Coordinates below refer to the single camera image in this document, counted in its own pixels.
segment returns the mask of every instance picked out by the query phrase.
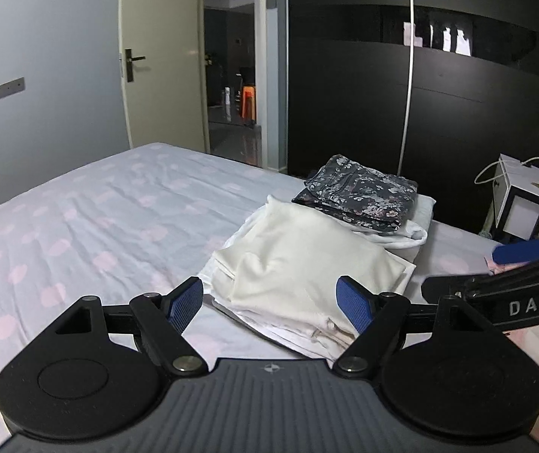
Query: open door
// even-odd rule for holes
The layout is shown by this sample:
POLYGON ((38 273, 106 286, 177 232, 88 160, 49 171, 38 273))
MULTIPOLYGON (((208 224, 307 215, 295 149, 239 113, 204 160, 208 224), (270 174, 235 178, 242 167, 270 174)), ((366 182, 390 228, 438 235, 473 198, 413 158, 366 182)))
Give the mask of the open door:
POLYGON ((202 0, 119 0, 119 41, 131 145, 208 151, 202 0))

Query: black door handle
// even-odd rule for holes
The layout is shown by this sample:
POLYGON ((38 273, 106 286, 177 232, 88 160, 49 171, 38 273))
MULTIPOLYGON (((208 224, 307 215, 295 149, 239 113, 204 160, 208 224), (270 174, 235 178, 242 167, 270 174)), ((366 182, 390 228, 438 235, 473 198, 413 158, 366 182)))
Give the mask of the black door handle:
POLYGON ((127 69, 127 83, 133 81, 133 62, 138 62, 145 59, 146 59, 145 56, 133 57, 131 55, 131 49, 125 50, 125 66, 127 69))

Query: bed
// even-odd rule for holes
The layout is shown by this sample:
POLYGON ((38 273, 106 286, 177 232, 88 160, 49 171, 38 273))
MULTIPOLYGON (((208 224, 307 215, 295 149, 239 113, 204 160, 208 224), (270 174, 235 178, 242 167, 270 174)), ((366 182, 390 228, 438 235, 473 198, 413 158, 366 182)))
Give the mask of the bed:
MULTIPOLYGON (((81 296, 122 304, 143 292, 169 292, 195 275, 269 194, 289 200, 301 187, 300 179, 154 143, 0 205, 0 370, 81 296)), ((484 256, 494 246, 432 222, 406 296, 424 302, 420 283, 429 274, 486 271, 484 256)), ((218 356, 296 357, 209 307, 184 336, 209 367, 218 356)), ((112 338, 134 346, 125 336, 112 338)), ((0 416, 0 442, 8 435, 0 416)))

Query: floral fabric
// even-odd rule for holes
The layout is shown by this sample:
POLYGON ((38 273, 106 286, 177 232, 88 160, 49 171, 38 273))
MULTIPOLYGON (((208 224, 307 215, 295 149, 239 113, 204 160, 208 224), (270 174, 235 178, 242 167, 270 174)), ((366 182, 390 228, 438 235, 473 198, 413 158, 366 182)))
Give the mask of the floral fabric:
POLYGON ((352 225, 395 231, 414 205, 418 185, 334 155, 305 181, 293 202, 315 208, 352 225))

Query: black wardrobe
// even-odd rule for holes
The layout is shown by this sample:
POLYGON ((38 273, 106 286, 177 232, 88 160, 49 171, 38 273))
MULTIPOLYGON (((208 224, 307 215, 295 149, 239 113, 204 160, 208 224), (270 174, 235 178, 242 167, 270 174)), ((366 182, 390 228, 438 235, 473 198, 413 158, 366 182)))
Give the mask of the black wardrobe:
POLYGON ((477 233, 476 174, 539 156, 539 0, 414 0, 414 28, 410 0, 289 0, 288 54, 290 174, 336 153, 397 173, 403 144, 434 218, 477 233))

